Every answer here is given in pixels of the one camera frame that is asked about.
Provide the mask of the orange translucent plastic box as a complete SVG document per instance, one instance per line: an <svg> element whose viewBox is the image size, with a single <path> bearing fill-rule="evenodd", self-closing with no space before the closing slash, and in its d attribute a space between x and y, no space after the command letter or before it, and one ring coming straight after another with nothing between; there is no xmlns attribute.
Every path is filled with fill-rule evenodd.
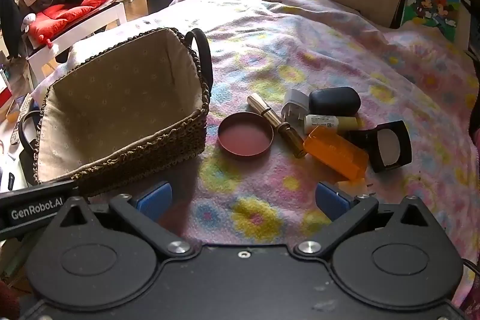
<svg viewBox="0 0 480 320"><path fill-rule="evenodd" d="M349 180L365 177L368 154L327 127L316 127L304 140L304 149Z"/></svg>

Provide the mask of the black powder compact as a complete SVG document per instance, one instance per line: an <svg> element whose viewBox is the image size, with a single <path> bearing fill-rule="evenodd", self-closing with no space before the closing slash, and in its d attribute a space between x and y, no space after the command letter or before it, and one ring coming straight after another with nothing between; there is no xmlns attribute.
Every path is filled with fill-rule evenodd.
<svg viewBox="0 0 480 320"><path fill-rule="evenodd" d="M402 120L379 124L372 129L348 131L343 137L368 154L375 173L391 171L412 162L412 144Z"/></svg>

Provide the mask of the gold lipstick tube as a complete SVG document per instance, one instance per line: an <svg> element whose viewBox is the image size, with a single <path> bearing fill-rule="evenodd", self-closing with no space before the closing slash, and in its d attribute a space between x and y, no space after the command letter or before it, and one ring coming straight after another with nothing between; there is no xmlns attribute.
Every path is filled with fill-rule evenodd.
<svg viewBox="0 0 480 320"><path fill-rule="evenodd" d="M247 103L255 112L270 123L296 158L302 158L307 154L304 149L304 139L300 134L283 120L258 93L249 95Z"/></svg>

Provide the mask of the small white yellow tube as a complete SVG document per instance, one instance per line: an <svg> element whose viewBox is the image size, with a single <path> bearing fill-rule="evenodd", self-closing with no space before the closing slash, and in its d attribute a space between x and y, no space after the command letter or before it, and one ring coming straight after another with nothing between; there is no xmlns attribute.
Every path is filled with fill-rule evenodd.
<svg viewBox="0 0 480 320"><path fill-rule="evenodd" d="M304 133L311 133L316 127L326 127L338 134L355 131L360 128L356 117L337 117L332 115L307 115L304 118Z"/></svg>

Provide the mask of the black oval case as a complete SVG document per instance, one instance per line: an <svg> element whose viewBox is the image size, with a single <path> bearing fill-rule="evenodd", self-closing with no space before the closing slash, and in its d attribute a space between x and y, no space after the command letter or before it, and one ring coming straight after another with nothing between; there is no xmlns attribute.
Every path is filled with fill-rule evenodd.
<svg viewBox="0 0 480 320"><path fill-rule="evenodd" d="M323 88L308 97L308 108L314 115L352 117L360 106L360 95L351 87Z"/></svg>

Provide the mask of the white power plug adapter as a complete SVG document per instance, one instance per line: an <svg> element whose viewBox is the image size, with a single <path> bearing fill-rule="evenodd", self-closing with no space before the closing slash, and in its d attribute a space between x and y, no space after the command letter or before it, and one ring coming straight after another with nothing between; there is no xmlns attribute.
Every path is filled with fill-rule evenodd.
<svg viewBox="0 0 480 320"><path fill-rule="evenodd" d="M289 124L302 125L309 113L308 104L306 94L293 88L287 90L281 108L281 118Z"/></svg>

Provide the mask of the round red blush compact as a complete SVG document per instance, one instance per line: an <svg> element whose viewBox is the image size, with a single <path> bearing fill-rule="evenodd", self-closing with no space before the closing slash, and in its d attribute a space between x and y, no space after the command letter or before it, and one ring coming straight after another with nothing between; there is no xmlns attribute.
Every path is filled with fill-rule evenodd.
<svg viewBox="0 0 480 320"><path fill-rule="evenodd" d="M274 140L269 121L251 112L238 112L223 119L217 130L219 146L232 157L250 159L266 154Z"/></svg>

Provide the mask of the woven basket with fabric lining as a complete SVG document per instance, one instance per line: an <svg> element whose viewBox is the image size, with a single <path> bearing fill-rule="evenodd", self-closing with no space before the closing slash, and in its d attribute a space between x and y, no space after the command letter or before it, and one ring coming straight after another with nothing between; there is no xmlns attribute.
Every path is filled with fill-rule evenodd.
<svg viewBox="0 0 480 320"><path fill-rule="evenodd" d="M71 179L104 193L201 154L211 60L202 30L154 28L75 66L38 112L34 183Z"/></svg>

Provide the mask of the white chair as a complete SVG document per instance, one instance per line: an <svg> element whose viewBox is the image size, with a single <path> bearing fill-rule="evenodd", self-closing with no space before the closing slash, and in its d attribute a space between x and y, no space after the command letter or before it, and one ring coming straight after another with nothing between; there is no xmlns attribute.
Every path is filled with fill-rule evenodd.
<svg viewBox="0 0 480 320"><path fill-rule="evenodd" d="M117 26L126 23L124 8L122 1L108 1L106 5L86 15L82 20L74 23L65 32L55 37L51 41L51 48L45 45L38 46L33 54L26 57L33 85L36 86L45 79L42 68L50 60L53 60L57 54L69 49L79 40L85 39L110 23L115 23Z"/></svg>

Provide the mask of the red seat cushion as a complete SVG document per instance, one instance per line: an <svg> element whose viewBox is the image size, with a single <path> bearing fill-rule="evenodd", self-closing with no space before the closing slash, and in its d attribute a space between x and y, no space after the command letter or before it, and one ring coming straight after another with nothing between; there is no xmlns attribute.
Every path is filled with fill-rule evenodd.
<svg viewBox="0 0 480 320"><path fill-rule="evenodd" d="M83 0L81 3L64 3L47 7L36 13L28 24L28 36L39 45L46 45L74 23L92 15L115 0Z"/></svg>

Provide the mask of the floral fleece blanket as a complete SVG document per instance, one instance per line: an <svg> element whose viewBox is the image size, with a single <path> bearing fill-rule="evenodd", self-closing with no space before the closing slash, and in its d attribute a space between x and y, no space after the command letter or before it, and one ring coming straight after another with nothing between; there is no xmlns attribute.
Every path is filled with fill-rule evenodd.
<svg viewBox="0 0 480 320"><path fill-rule="evenodd" d="M327 223L314 190L339 175L312 157L296 158L281 139L250 162L217 143L221 121L248 108L256 93L296 120L310 93L349 87L360 97L359 124L401 120L412 162L362 184L384 202L422 199L460 255L479 258L479 153L469 134L479 93L473 60L432 28L381 28L329 0L175 0L171 6L76 43L63 76L98 52L151 28L202 29L214 85L207 144L166 179L175 201L164 227L218 243L281 243Z"/></svg>

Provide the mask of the Mickey Mouse picture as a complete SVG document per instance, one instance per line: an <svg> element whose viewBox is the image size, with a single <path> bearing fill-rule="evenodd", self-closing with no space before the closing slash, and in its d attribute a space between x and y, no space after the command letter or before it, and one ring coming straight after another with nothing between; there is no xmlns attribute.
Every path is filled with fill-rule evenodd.
<svg viewBox="0 0 480 320"><path fill-rule="evenodd" d="M438 29L454 42L461 0L405 0L401 24L415 24Z"/></svg>

